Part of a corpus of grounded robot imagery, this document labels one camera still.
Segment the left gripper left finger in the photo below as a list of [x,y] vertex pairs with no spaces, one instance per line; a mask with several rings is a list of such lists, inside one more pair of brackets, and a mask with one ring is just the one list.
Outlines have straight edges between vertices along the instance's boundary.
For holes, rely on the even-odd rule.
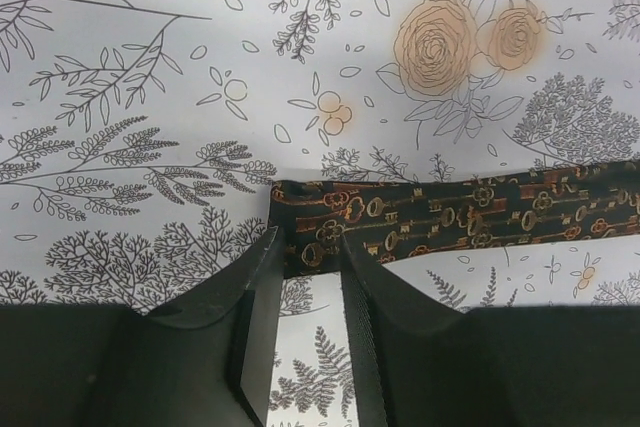
[[263,426],[284,235],[147,314],[117,304],[1,310],[5,426]]

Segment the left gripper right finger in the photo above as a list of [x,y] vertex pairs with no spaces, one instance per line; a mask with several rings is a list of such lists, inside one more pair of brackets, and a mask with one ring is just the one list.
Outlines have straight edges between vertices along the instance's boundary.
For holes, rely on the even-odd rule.
[[421,293],[344,240],[341,280],[364,426],[635,426],[635,306],[489,307]]

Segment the black tie with gold keys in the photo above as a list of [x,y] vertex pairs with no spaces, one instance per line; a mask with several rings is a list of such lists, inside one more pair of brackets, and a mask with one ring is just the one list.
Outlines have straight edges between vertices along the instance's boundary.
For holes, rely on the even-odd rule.
[[601,239],[639,231],[636,160],[447,183],[277,181],[268,223],[288,278],[339,271],[341,241],[378,263],[452,250]]

